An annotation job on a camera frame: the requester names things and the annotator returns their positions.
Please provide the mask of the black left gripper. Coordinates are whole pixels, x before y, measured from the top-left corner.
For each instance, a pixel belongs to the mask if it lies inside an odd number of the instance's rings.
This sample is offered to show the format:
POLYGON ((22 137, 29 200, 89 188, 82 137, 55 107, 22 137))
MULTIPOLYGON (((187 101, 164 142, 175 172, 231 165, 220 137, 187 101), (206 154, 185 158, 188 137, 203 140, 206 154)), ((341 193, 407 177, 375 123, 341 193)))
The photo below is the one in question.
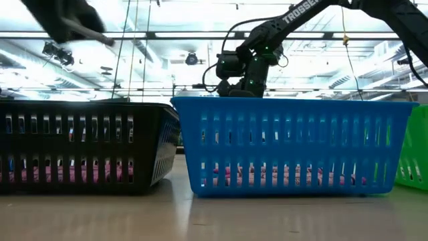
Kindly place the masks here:
POLYGON ((101 40, 104 24, 85 0, 21 0, 55 42, 101 40))

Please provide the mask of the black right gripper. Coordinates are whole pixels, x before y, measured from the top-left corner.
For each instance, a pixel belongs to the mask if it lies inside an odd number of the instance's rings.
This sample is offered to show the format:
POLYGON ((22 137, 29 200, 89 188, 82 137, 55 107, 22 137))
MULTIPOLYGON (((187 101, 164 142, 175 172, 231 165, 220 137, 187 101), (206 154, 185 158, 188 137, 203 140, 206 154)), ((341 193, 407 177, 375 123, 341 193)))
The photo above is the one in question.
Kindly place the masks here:
POLYGON ((266 60, 250 60, 248 65, 220 60, 216 75, 220 97, 262 98, 269 70, 266 60))

